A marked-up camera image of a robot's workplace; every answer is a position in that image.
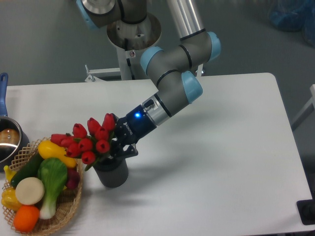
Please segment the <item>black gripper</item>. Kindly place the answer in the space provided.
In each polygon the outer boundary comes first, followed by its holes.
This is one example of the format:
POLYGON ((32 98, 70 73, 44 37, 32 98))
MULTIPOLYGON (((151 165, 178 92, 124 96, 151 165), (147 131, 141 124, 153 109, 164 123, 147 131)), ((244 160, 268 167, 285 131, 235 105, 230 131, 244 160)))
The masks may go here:
POLYGON ((116 138, 110 141, 110 156, 115 159, 137 156, 136 143, 156 129, 156 127, 157 125, 151 121, 144 106, 137 106, 125 117, 117 120, 114 129, 116 138))

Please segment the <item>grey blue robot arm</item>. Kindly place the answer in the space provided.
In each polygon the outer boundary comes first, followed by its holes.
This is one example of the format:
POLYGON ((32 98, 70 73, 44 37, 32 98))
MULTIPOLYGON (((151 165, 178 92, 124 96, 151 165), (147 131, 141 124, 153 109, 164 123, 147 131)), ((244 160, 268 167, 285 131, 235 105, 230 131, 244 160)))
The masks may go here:
POLYGON ((91 28, 107 27, 116 48, 123 50, 124 75, 146 75, 157 92, 125 117, 116 120, 110 154, 125 159, 138 154, 136 143, 202 94, 192 70, 221 52, 221 43, 207 32, 193 0, 167 3, 180 38, 179 46, 164 51, 156 46, 159 21, 147 11, 144 0, 79 0, 77 6, 91 28))

